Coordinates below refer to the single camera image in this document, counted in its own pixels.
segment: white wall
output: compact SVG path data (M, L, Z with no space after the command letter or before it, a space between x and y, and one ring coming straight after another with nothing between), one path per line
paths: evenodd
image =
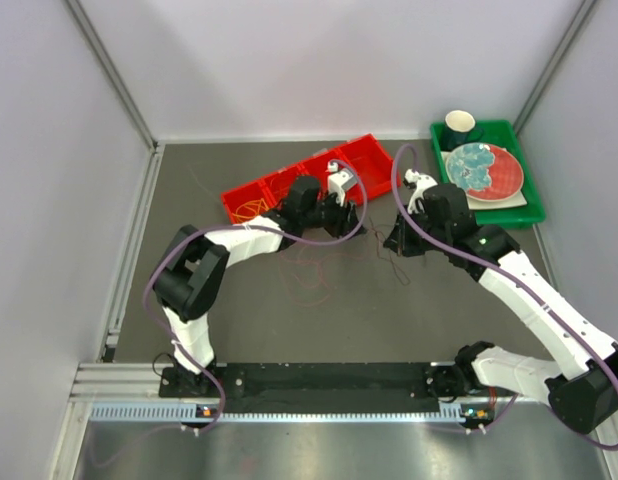
M579 0L82 0L161 139L515 119Z
M62 2L0 1L0 479L44 476L146 158Z
M522 145L562 291L618 339L618 0L600 2Z

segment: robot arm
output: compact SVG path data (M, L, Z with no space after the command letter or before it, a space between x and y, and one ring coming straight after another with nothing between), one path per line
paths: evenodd
M451 184L438 185L430 176L411 170L405 176L405 183L414 189L407 211L428 234L498 264L546 302L540 306L501 274L444 252L454 266L463 268L513 310L554 359L538 360L478 342L458 353L455 368L461 381L450 393L462 395L485 386L506 388L550 405L565 424L580 433L589 433L615 412L618 398L611 383L580 344L551 318L549 306L580 333L617 376L618 343L589 323L556 292L504 229L477 225L464 191ZM404 256L423 255L436 249L406 225L400 214L385 247Z
M328 193L323 198L317 178L300 176L278 206L242 223L244 230L207 233L189 243L161 272L154 285L158 302L178 341L198 364L206 367L215 356L207 315L225 270L255 255L284 250L293 244L282 235L251 227L266 226L298 237L306 228L322 227L332 237L342 237L359 223L355 205L346 201L346 192L356 184L354 176L347 169L338 171L335 162L329 165L329 171ZM191 225L182 227L163 258L196 231ZM175 358L180 368L200 374L200 369L178 348Z

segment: gray floor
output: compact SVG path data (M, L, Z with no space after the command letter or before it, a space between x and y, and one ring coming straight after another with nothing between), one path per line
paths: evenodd
M383 145L393 155L402 143ZM188 223L198 227L227 223L221 192L334 144L167 146L115 360L148 362L157 353L172 350L164 333L143 312L141 294L178 228ZM423 170L435 175L429 143L420 141L417 147ZM373 200L369 212L378 229L388 233L396 216L391 195ZM533 231L512 234L544 275ZM311 236L328 239L319 232ZM320 262L321 268L294 263L298 258ZM266 255L232 267L209 315L218 360L448 360L459 347L476 340L548 358L503 304L453 268L442 254L401 258L396 264L408 275L409 285L401 284L389 262L377 258L375 239L366 235L333 248L294 245L284 258Z
M191 431L180 432L177 425L163 425L163 431L139 440L153 428L138 423L90 424L74 478L610 478L600 451L540 405L517 405L487 435L472 437L412 423L271 423L220 425L200 438ZM117 453L118 458L109 462Z

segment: wire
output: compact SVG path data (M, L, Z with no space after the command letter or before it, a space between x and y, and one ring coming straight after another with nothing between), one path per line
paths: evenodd
M298 282L298 283L299 283L299 284L300 284L303 288L305 288L306 290L314 290L314 289L316 289L316 288L318 288L318 287L320 287L320 286L323 286L323 287L325 287L325 288L329 289L329 285L328 285L328 284L327 284L327 282L325 281L324 276L323 276L323 272L322 272L322 265L321 265L322 260L320 260L320 261L315 261L315 260L304 260L304 259L301 259L301 258L300 258L300 256L302 255L302 252L303 252L306 248L307 248L307 245L304 245L304 246L300 249L300 251L299 251L299 252L298 252L298 254L296 255L296 259L295 259L295 260L290 259L290 258L288 258L286 255L282 254L282 255L280 256L280 258L279 258L279 261L278 261L278 274L280 275L280 280L282 281L282 284L284 285L285 292L287 293L287 296L289 297L289 299L290 299L292 302L294 302L294 303L295 303L296 305L298 305L299 307L315 307L315 306L317 306L317 305L320 305L320 304L322 304L322 303L326 302L326 301L329 299L329 297L331 297L331 292L327 293L327 294L326 294L326 295L324 295L322 298L320 298L319 300L316 300L316 301L311 301L311 302L300 302L300 301L298 301L298 300L296 300L296 299L294 298L294 295L293 295L293 293L292 293L292 291L291 291L291 286L289 285L289 283L290 283L290 282L288 282L288 281L287 281L287 279L285 278L285 274L284 274L283 269L282 269L282 263L283 263L283 261L284 261L284 262L286 262L286 263L290 263L290 264L298 265L298 266L301 266L301 267L305 267L305 266L308 266L308 265L313 265L313 266L315 266L315 268L316 268L316 273L317 273L317 276L318 276L318 282L317 282L317 283L315 283L315 284L313 284L313 285L310 285L310 284L308 284L308 283L305 283L305 282L303 282L303 281L300 279L300 277L299 277L298 275L296 275L295 273L292 273L292 274L291 274L291 276L292 276L292 277L293 277L293 278L294 278L294 279L295 279L295 280L296 280L296 281L297 281L297 282Z
M236 207L236 209L232 212L232 215L234 220L238 220L239 222L247 222L252 218L257 217L261 213L266 212L268 208L269 207L264 198L261 198L259 200L249 200L248 202L245 202L242 205ZM244 209L247 210L245 214L238 213L243 211Z
M498 392L495 387L489 387L489 408L496 411L496 404L498 403Z
M290 176L288 175L288 173L291 172L292 175L295 173L296 176L302 175L302 172L298 169L298 168L293 168L293 169L283 169L283 172L279 172L278 175L275 175L271 181L269 182L269 185L267 185L269 187L269 191L272 193L272 195L274 196L274 198L280 198L281 200L287 196L287 193L289 193L289 189L291 188L291 184L286 183L283 184L282 186L280 186L279 184L283 182L283 174L285 177L285 180L290 179Z
M182 430L182 426L181 425L174 425L174 424L158 425L157 427L154 427L154 428L152 428L150 430L147 430L146 432L138 435L138 437L136 437L132 441L128 442L127 444L123 445L123 447L120 450L118 450L116 453L111 455L106 460L102 460L102 461L96 459L96 452L95 452L95 443L96 442L93 441L93 438L94 438L95 435L94 435L93 432L90 432L87 435L87 442L89 443L89 460L91 461L91 464L94 467L98 468L98 469L107 468L109 465L114 463L116 460L118 460L120 457L125 455L127 452L129 452L129 451L133 450L134 448L138 447L142 442L147 440L149 437L153 436L154 434L156 434L158 432L164 432L166 430Z
M400 268L400 266L398 266L393 261L393 256L391 254L391 250L388 250L389 258L385 258L385 257L383 257L380 254L380 247L382 246L382 243L387 239L387 236L376 228L376 226L373 223L373 220L371 219L371 215L369 215L369 223L371 224L371 228L369 230L371 230L373 232L374 237L376 237L376 257L378 257L380 260L383 260L385 262L389 262L391 264L391 268L393 270L393 274L395 275L395 277L398 279L398 281L400 282L400 284L403 287L406 287L406 286L410 285L411 284L411 279L409 278L409 275L407 275L407 273L402 268Z
M171 360L171 363L173 364L173 366L176 366L176 357L174 357L173 355L171 355L169 352L160 352L158 355L156 355L153 359L153 361L151 362L151 369L153 370L153 373L155 373L156 375L158 375L160 378L162 378L162 375L160 375L157 371L156 371L156 362L158 361L158 359L162 356L167 356L169 358L169 360Z
M466 428L458 429L458 428L435 427L435 426L430 426L430 425L427 425L427 428L429 430L435 430L435 431L438 431L438 432L446 432L446 433L455 433L455 434L458 434L458 435L475 435L477 433L487 433L497 423L500 422L501 418L503 418L506 415L506 413L511 409L513 404L516 403L517 399L518 399L518 394L516 394L513 397L511 397L511 400L509 400L509 403L507 403L505 408L502 409L502 412L500 413L500 415L495 417L494 420L489 425L485 425L483 427L484 431L483 430L468 430Z
M454 395L453 397L451 397L449 400L441 400L438 396L436 396L436 394L433 394L433 398L435 398L436 400L438 400L440 403L453 403L456 400L458 400L458 395Z
M402 200L400 199L400 193L398 191L398 184L396 182L396 177L398 175L398 165L406 150L411 150L411 153L414 156L414 169L417 170L417 160L416 160L417 151L413 145L406 143L398 149L398 152L396 153L396 156L393 161L393 165L391 167L391 189L393 191L393 196L396 201L398 210L404 217L405 221L409 224L409 226L411 226L411 228L413 228L416 231L416 233L418 233L418 235L420 235L422 238L424 238L426 241L428 241L435 247L439 248L440 250L444 250L445 252L451 253L452 255L463 258L465 260L469 260L470 262L473 262L485 268L489 268L493 270L494 272L499 273L506 279L512 281L516 286L521 288L536 303L538 303L538 305L541 305L544 307L546 305L546 302L533 289L531 289L526 283L518 279L515 275L512 275L506 270L500 268L498 265L487 262L483 260L482 258L463 252L462 250L458 250L457 248L453 248L452 246L447 245L446 243L436 240L431 235L427 234L427 232L425 232L422 228L420 228L420 226L416 222L412 220L411 216L409 216L409 213L407 212L404 205L402 204ZM607 366L604 360L600 358L600 355L598 355L596 351L582 337L580 337L580 335L578 335L578 333L573 328L571 328L569 324L567 324L567 322L565 322L560 317L560 315L558 315L556 312L554 312L551 309L549 309L547 313L551 316L553 320L555 320L555 322L563 330L565 330L569 335L571 335L576 340L576 342L578 342L578 344L591 356L591 358L596 362L598 367L600 367L602 372L607 376L607 378L611 382L611 385L613 386L614 391L616 392L616 395L618 395L618 378L613 373L611 368ZM503 412L489 425L489 427L493 427L503 417L504 413L506 413L509 410L509 407L515 401L515 398L516 397L512 398L512 400L509 402L507 407L505 407ZM578 435L582 436L586 441L588 441L589 443L591 443L592 445L598 448L601 448L607 451L618 451L618 443L616 443L615 445L604 445L600 442L593 440L592 438L589 438L586 435L582 435L582 434L578 434Z

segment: red plate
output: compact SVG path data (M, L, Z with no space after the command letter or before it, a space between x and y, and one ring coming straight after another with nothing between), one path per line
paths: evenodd
M453 183L468 197L483 202L506 200L517 194L525 181L516 157L487 143L470 143L456 148L445 166Z
M506 200L520 191L525 182L525 174L516 157L504 148L489 145L489 150L496 157L493 165L489 167L491 186L480 192L468 190L467 195L490 202Z

